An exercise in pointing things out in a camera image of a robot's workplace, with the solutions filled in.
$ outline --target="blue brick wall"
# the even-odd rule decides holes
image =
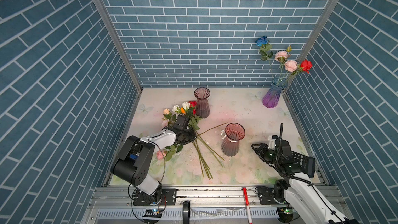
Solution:
[[[92,0],[0,0],[0,223],[81,221],[136,93]]]
[[[327,0],[103,0],[143,87],[269,87],[274,52],[300,54]]]
[[[317,159],[363,223],[397,223],[398,0],[339,0],[289,88]]]

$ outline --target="table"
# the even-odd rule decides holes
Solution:
[[[161,131],[163,110],[172,110],[174,105],[196,100],[195,89],[152,89],[145,88],[138,103],[137,110],[128,130],[128,137],[145,137]],[[202,155],[210,167],[212,179],[202,176],[198,154],[193,144],[187,144],[181,152],[166,162],[166,173],[163,185],[248,185],[274,183],[281,177],[265,162],[262,162],[250,147],[253,143],[268,143],[269,135],[279,135],[283,123],[283,139],[287,140],[291,150],[308,155],[299,132],[291,119],[287,106],[280,98],[275,108],[262,105],[262,98],[268,89],[210,88],[210,115],[200,120],[199,133],[222,123],[236,122],[241,124],[246,135],[240,142],[240,150],[233,157],[227,157],[221,151],[221,130],[226,125],[206,132],[202,138],[223,158],[224,168],[211,155],[205,145],[200,144]],[[162,177],[163,158],[154,154],[149,173],[157,180]],[[319,183],[315,174],[312,180]],[[126,181],[112,176],[111,185],[128,185]]]

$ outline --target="blue rose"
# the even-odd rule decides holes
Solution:
[[[268,43],[268,40],[267,40],[266,36],[258,38],[257,41],[256,41],[256,45],[259,46],[259,47],[261,47],[261,45],[267,44],[267,43]]]

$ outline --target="black handle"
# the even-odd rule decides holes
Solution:
[[[189,218],[191,215],[191,207],[189,201],[182,203],[182,224],[189,224]]]

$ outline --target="red rose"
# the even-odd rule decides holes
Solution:
[[[305,60],[301,63],[300,67],[302,68],[303,71],[305,71],[305,72],[307,72],[307,73],[310,73],[309,70],[310,70],[310,68],[312,67],[312,63],[311,63],[310,61],[307,61],[307,59],[305,59]]]

